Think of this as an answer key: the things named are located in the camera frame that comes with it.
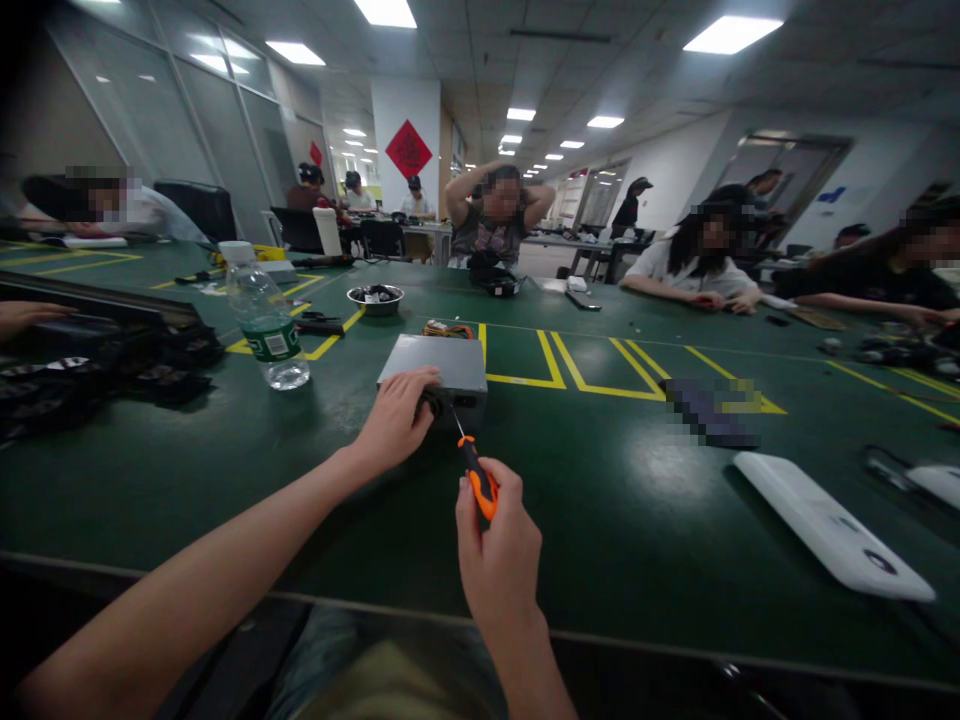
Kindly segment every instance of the red diamond decoration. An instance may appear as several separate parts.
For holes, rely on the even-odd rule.
[[[393,160],[400,174],[405,178],[419,175],[424,166],[433,157],[430,148],[413,129],[407,120],[387,145],[387,157]]]

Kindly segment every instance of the screwdriver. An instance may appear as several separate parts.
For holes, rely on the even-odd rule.
[[[497,495],[500,492],[500,486],[497,481],[491,478],[480,467],[480,461],[477,459],[476,442],[470,435],[463,432],[463,426],[460,424],[460,418],[457,417],[457,411],[450,407],[453,412],[453,419],[457,421],[457,429],[460,430],[460,441],[457,447],[463,450],[463,455],[467,459],[467,478],[473,485],[473,494],[477,498],[477,505],[480,506],[480,512],[489,521],[497,514]]]

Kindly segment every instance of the hand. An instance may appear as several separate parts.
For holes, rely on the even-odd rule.
[[[423,403],[416,422],[413,417],[423,389],[439,384],[440,370],[422,367],[393,375],[380,386],[373,410],[351,446],[365,462],[372,463],[374,475],[396,467],[420,447],[433,413]]]
[[[53,303],[22,302],[19,300],[0,302],[0,343],[19,335],[38,322],[63,320],[63,318],[76,311],[76,308],[54,305]]]
[[[700,299],[707,300],[708,302],[710,302],[710,305],[708,306],[708,305],[703,305],[698,303],[697,300],[700,300]],[[690,298],[690,303],[695,307],[718,312],[720,310],[723,310],[723,306],[727,304],[727,299],[723,297],[723,295],[721,295],[720,293],[713,292],[712,290],[710,290],[707,292],[697,293],[692,298]]]
[[[473,486],[460,479],[460,578],[480,634],[491,653],[498,653],[504,644],[523,642],[545,623],[537,606],[542,538],[523,507],[520,476],[499,460],[482,457],[480,465],[500,485],[497,514],[490,529],[480,535]]]
[[[730,301],[730,309],[734,315],[756,315],[757,301],[745,295],[738,295]]]

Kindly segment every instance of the person wearing cap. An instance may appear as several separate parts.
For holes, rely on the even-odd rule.
[[[778,282],[798,305],[878,313],[911,325],[960,320],[960,299],[934,273],[960,260],[960,195],[915,210],[895,228],[826,257]]]
[[[746,219],[732,203],[704,203],[669,240],[653,243],[620,281],[627,290],[678,300],[706,310],[730,305],[753,315],[763,291],[734,265]]]
[[[638,198],[643,194],[644,190],[652,187],[653,184],[645,177],[637,178],[630,183],[630,187],[627,188],[627,196],[623,199],[623,203],[620,205],[620,209],[617,210],[617,214],[611,223],[613,226],[613,233],[610,235],[611,238],[623,237],[623,233],[627,228],[632,228],[637,224],[637,210],[640,207],[640,200]]]
[[[59,228],[83,238],[116,235],[155,235],[209,242],[196,223],[166,195],[143,187],[139,178],[102,177],[96,168],[78,168],[66,175],[31,175],[21,190],[29,204],[21,211],[23,221],[40,220],[50,229]]]
[[[427,200],[427,196],[423,194],[423,189],[420,185],[420,176],[413,175],[410,177],[407,180],[407,188],[409,188],[410,194],[400,203],[400,212],[407,217],[416,217],[421,220],[435,220],[437,212],[434,210],[433,205],[430,204],[430,201]]]
[[[343,183],[347,186],[343,204],[348,210],[354,212],[376,212],[377,201],[369,190],[365,190],[360,180],[360,173],[356,170],[348,170],[347,178]]]

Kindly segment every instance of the white shirt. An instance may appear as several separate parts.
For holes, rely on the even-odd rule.
[[[412,194],[407,195],[403,199],[403,202],[400,203],[400,212],[410,216],[416,213],[435,213],[436,210],[433,209],[430,201],[427,200],[427,196],[421,193],[419,200],[414,198]]]
[[[366,188],[360,188],[359,194],[347,188],[347,196],[344,203],[346,203],[346,206],[351,210],[377,209],[377,201],[373,199],[373,195],[371,195],[370,191]]]
[[[672,275],[667,271],[671,245],[673,245],[672,240],[655,242],[643,251],[633,267],[627,270],[624,278],[631,275],[643,275],[662,282],[668,287],[679,288],[687,292],[716,292],[725,298],[735,297],[746,290],[757,287],[757,284],[743,270],[734,265],[730,258],[724,260],[723,269],[718,273],[693,277],[692,273],[697,269],[700,262],[700,258],[695,257],[681,268],[679,273]]]

